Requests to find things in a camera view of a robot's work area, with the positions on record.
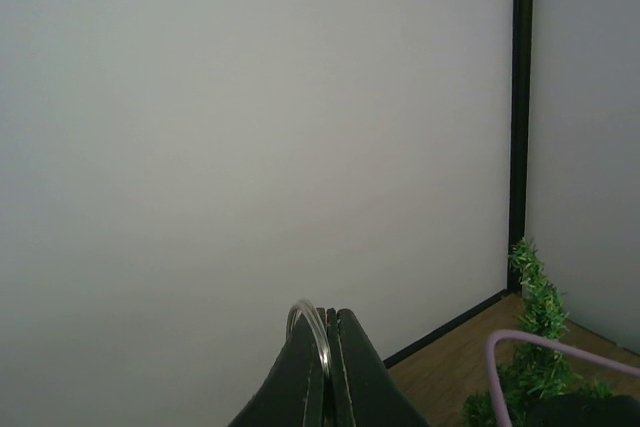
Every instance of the brown floor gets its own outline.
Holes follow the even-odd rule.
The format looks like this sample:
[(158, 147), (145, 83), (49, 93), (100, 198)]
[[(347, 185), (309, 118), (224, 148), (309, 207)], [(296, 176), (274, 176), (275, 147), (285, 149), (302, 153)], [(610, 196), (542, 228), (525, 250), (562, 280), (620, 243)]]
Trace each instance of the brown floor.
[[(515, 327), (515, 316), (521, 311), (521, 304), (520, 297), (509, 295), (390, 369), (400, 390), (431, 425), (463, 425), (460, 411), (465, 398), (487, 389), (484, 342), (494, 330)], [(640, 367), (640, 356), (572, 322), (568, 322), (568, 327), (570, 331), (562, 339), (564, 343)], [(507, 360), (510, 351), (511, 341), (499, 343), (496, 348), (498, 359)], [(615, 393), (640, 398), (637, 378), (584, 361), (571, 361), (586, 378), (607, 380)]]

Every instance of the black frame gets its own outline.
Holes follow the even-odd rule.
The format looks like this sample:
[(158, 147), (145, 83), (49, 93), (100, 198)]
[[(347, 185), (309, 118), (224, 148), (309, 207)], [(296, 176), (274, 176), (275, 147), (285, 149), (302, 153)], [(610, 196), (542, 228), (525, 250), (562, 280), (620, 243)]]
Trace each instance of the black frame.
[[(525, 235), (527, 165), (529, 155), (529, 95), (531, 87), (531, 34), (533, 0), (513, 0), (511, 54), (511, 157), (509, 177), (508, 253)], [(387, 368), (401, 362), (431, 342), (492, 306), (509, 293), (520, 293), (520, 278), (507, 263), (506, 288), (384, 361)]]

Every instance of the foliage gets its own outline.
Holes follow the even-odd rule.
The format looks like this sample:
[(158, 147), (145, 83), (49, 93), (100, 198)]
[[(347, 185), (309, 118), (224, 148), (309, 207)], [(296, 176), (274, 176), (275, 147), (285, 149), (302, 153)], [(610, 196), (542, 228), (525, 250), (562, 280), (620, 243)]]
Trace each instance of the foliage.
[[(518, 317), (517, 328), (549, 339), (560, 339), (567, 331), (567, 314), (558, 289), (545, 274), (534, 245), (521, 240), (509, 260), (511, 268), (520, 274), (525, 294), (524, 310)], [(581, 382), (581, 377), (571, 370), (560, 352), (525, 342), (516, 344), (510, 364), (498, 364), (498, 374), (514, 427), (524, 426), (526, 413), (541, 399), (570, 391), (598, 398), (611, 395), (611, 389), (605, 383)], [(496, 425), (489, 392), (469, 396), (462, 414), (469, 427)]]

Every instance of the white panel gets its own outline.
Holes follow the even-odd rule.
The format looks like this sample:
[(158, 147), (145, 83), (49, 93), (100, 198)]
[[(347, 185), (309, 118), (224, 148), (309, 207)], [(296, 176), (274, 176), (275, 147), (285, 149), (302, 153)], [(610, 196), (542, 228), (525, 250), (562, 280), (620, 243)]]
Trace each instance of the white panel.
[(640, 351), (640, 0), (535, 0), (528, 231), (571, 318)]
[(0, 12), (8, 419), (220, 425), (301, 296), (384, 358), (504, 286), (511, 0)]

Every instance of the pink cable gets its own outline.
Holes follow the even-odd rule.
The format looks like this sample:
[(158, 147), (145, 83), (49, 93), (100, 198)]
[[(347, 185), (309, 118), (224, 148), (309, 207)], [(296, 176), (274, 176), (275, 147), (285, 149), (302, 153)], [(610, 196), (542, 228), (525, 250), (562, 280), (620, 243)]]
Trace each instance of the pink cable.
[(487, 376), (489, 377), (489, 393), (491, 394), (491, 403), (493, 404), (493, 411), (496, 414), (496, 420), (499, 427), (511, 427), (511, 419), (509, 418), (509, 411), (507, 410), (507, 404), (504, 400), (504, 394), (500, 387), (500, 378), (498, 377), (498, 369), (496, 367), (495, 346), (498, 342), (504, 339), (524, 340), (525, 342), (531, 342), (532, 344), (541, 345), (543, 347), (549, 347), (550, 349), (559, 350), (565, 354), (573, 355), (581, 359), (588, 360), (594, 364), (604, 365), (614, 370), (624, 372), (625, 374), (635, 375), (640, 377), (640, 369), (631, 365), (622, 364), (615, 360), (607, 359), (606, 357), (600, 357), (599, 355), (586, 352), (584, 350), (570, 347), (557, 340), (546, 339), (538, 335), (528, 334), (519, 330), (498, 330), (491, 334), (487, 339), (485, 345), (485, 358), (487, 362)]

